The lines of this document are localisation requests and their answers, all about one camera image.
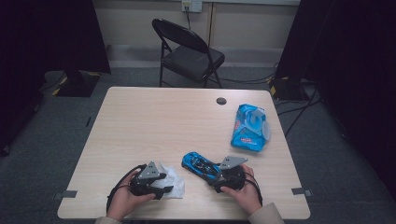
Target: monitor stand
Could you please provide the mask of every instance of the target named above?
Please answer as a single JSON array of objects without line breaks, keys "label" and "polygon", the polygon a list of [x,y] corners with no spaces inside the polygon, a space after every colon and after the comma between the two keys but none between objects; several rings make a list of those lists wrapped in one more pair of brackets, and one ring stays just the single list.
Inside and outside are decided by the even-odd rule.
[{"label": "monitor stand", "polygon": [[309,100],[301,82],[292,81],[288,77],[271,79],[268,82],[271,95],[276,100],[307,101]]},{"label": "monitor stand", "polygon": [[100,77],[98,74],[80,72],[78,70],[64,70],[64,72],[67,78],[59,84],[58,89],[52,95],[91,97]]}]

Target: crumpled white cloth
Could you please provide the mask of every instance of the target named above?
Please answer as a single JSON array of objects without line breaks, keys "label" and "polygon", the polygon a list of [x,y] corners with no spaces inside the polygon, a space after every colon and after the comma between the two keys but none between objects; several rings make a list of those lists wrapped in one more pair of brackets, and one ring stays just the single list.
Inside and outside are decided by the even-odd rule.
[{"label": "crumpled white cloth", "polygon": [[160,163],[157,169],[160,173],[166,173],[166,178],[154,181],[151,186],[159,189],[174,186],[172,191],[163,195],[163,198],[182,199],[184,197],[184,178],[179,176],[172,166],[164,166]]}]

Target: beige sleeve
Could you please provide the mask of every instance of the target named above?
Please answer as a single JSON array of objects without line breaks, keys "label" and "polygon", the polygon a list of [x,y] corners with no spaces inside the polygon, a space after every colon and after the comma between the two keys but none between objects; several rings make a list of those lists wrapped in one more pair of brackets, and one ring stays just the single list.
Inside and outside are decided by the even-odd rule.
[{"label": "beige sleeve", "polygon": [[254,212],[249,218],[251,224],[284,224],[274,203],[268,203]]},{"label": "beige sleeve", "polygon": [[121,222],[111,217],[99,217],[96,219],[95,224],[121,224]]}]

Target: wooden tabletop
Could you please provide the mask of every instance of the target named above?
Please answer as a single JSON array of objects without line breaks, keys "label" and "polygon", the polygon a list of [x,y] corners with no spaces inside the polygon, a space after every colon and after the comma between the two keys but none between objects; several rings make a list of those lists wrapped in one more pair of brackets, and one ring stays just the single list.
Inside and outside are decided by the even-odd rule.
[{"label": "wooden tabletop", "polygon": [[[223,97],[226,105],[218,105]],[[271,140],[263,151],[230,144],[239,105],[265,110]],[[154,161],[173,166],[185,180],[183,199],[150,201],[130,219],[247,219],[224,193],[181,167],[184,155],[196,151],[213,162],[225,156],[248,158],[264,203],[274,202],[285,219],[306,219],[310,211],[268,91],[113,87],[106,94],[67,190],[58,216],[93,219],[106,215],[106,200],[117,182],[137,165]]]}]

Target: wet wipes package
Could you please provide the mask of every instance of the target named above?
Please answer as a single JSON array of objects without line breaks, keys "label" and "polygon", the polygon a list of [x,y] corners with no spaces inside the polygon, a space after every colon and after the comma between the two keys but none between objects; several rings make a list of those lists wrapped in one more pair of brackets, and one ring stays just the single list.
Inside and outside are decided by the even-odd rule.
[{"label": "wet wipes package", "polygon": [[270,139],[270,128],[264,109],[255,105],[240,105],[236,112],[231,145],[252,151],[262,151]]}]

